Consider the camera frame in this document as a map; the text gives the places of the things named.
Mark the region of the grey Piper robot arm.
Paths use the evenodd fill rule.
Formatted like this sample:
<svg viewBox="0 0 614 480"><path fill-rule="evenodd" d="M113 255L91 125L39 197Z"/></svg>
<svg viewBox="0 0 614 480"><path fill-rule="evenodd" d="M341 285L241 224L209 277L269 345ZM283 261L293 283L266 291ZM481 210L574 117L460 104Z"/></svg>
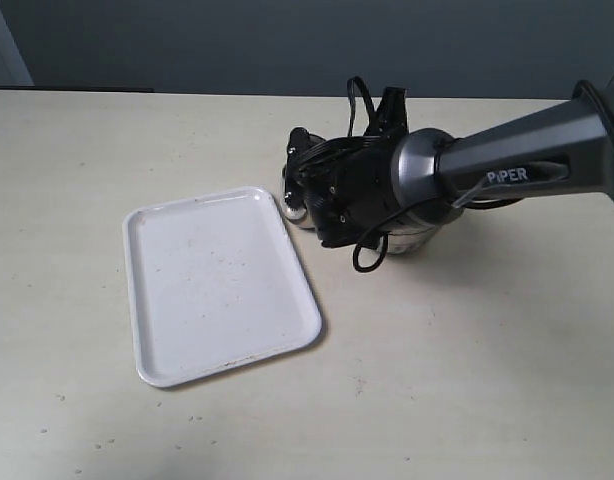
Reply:
<svg viewBox="0 0 614 480"><path fill-rule="evenodd" d="M290 132L282 205L326 248L392 252L435 235L467 209L531 197L602 192L614 199L614 85L576 85L570 100L458 138L410 130L406 93L368 105L360 135Z"/></svg>

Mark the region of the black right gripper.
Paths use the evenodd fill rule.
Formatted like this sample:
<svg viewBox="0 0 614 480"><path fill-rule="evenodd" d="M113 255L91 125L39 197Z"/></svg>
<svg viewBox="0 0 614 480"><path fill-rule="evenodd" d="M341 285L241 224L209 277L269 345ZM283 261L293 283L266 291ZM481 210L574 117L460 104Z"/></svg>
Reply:
<svg viewBox="0 0 614 480"><path fill-rule="evenodd" d="M353 245L400 209L391 161L401 140L400 129L330 140L291 130L284 167L289 205L306 209L323 247Z"/></svg>

